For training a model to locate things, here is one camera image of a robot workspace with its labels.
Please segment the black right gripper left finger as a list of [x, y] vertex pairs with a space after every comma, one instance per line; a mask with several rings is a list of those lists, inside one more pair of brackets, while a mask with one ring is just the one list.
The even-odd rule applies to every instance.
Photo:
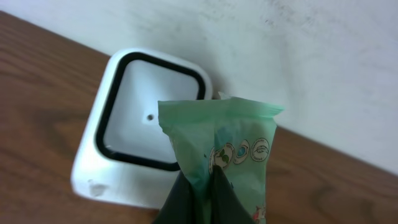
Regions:
[[202, 224], [203, 217], [195, 201], [192, 186], [183, 172], [177, 179], [153, 224]]

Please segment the teal tissue pack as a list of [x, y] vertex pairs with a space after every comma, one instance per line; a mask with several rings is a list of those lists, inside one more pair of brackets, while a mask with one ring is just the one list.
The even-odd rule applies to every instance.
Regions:
[[159, 124], [211, 223], [210, 178], [220, 166], [255, 223], [266, 222], [266, 166], [282, 107], [238, 97], [160, 101]]

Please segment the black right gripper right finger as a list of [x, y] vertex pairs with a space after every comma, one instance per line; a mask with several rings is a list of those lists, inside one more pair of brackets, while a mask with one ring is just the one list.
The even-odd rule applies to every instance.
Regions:
[[241, 205], [220, 166], [213, 166], [210, 196], [211, 224], [255, 224]]

